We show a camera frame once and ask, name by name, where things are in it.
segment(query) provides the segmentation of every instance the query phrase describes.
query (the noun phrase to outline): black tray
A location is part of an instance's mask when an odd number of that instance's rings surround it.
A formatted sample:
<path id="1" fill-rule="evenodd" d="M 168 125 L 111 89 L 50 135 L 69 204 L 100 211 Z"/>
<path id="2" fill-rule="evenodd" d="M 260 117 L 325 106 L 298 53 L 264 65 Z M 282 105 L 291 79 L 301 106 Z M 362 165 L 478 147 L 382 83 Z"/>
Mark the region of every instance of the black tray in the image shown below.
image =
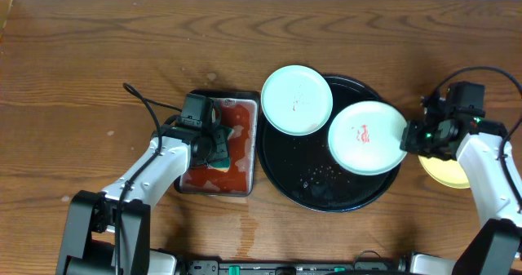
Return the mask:
<path id="1" fill-rule="evenodd" d="M 344 170 L 328 150 L 328 130 L 335 116 L 350 104 L 382 98 L 356 79 L 325 75 L 334 97 L 328 122 L 310 135 L 292 136 L 259 119 L 258 155 L 274 186 L 299 205 L 317 211 L 344 212 L 366 206 L 395 180 L 400 165 L 381 175 L 363 176 Z"/>

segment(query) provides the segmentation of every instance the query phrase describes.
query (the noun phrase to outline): yellow bowl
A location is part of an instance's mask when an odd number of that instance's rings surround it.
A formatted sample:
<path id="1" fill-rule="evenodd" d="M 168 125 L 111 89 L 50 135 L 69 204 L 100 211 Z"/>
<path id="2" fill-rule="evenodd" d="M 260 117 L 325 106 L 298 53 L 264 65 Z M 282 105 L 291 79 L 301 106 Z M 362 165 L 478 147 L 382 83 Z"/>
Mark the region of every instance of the yellow bowl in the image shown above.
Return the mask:
<path id="1" fill-rule="evenodd" d="M 418 156 L 422 167 L 434 180 L 454 189 L 468 189 L 470 182 L 457 161 L 442 161 L 436 157 Z"/>

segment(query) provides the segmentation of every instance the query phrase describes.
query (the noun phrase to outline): red marking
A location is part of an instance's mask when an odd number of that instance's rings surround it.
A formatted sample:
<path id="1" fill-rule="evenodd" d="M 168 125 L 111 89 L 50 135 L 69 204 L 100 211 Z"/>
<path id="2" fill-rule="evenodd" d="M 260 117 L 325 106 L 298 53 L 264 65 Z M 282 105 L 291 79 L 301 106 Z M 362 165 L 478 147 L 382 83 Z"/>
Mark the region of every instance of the red marking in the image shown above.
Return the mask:
<path id="1" fill-rule="evenodd" d="M 369 142 L 368 126 L 367 125 L 363 125 L 361 127 L 363 129 L 363 132 L 361 134 L 361 132 L 359 130 L 357 130 L 357 141 L 360 141 L 363 144 L 365 144 L 365 143 Z"/>

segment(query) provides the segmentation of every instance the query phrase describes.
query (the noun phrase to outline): wood grain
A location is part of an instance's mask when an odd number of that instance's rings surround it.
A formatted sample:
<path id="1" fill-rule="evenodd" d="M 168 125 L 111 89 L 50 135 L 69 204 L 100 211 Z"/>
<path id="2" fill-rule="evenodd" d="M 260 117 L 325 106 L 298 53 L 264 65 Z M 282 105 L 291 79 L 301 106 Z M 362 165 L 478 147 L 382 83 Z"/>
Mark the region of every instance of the wood grain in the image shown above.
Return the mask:
<path id="1" fill-rule="evenodd" d="M 53 273 L 67 198 L 112 183 L 146 148 L 153 124 L 123 82 L 181 105 L 195 88 L 260 91 L 275 69 L 305 64 L 360 79 L 411 118 L 455 69 L 522 78 L 520 46 L 518 0 L 15 0 L 0 59 L 2 272 Z M 522 104 L 509 82 L 460 79 L 487 85 L 489 118 L 515 122 Z M 438 184 L 408 156 L 381 198 L 347 214 L 294 204 L 259 163 L 248 198 L 170 189 L 151 242 L 238 260 L 346 261 L 363 250 L 457 259 L 478 230 L 471 191 Z"/>

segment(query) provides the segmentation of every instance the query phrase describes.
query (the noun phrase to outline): white plate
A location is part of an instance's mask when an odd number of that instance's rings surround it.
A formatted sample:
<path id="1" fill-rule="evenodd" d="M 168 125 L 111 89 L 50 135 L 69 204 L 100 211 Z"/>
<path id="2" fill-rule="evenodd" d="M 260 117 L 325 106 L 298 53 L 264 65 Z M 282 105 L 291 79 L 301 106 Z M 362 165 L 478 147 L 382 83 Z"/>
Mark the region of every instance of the white plate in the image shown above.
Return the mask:
<path id="1" fill-rule="evenodd" d="M 288 135 L 308 135 L 328 121 L 332 91 L 315 70 L 292 65 L 278 69 L 264 83 L 261 105 L 267 120 Z"/>
<path id="2" fill-rule="evenodd" d="M 399 165 L 406 156 L 400 150 L 405 118 L 389 104 L 363 101 L 339 113 L 328 132 L 335 161 L 359 175 L 378 175 Z"/>

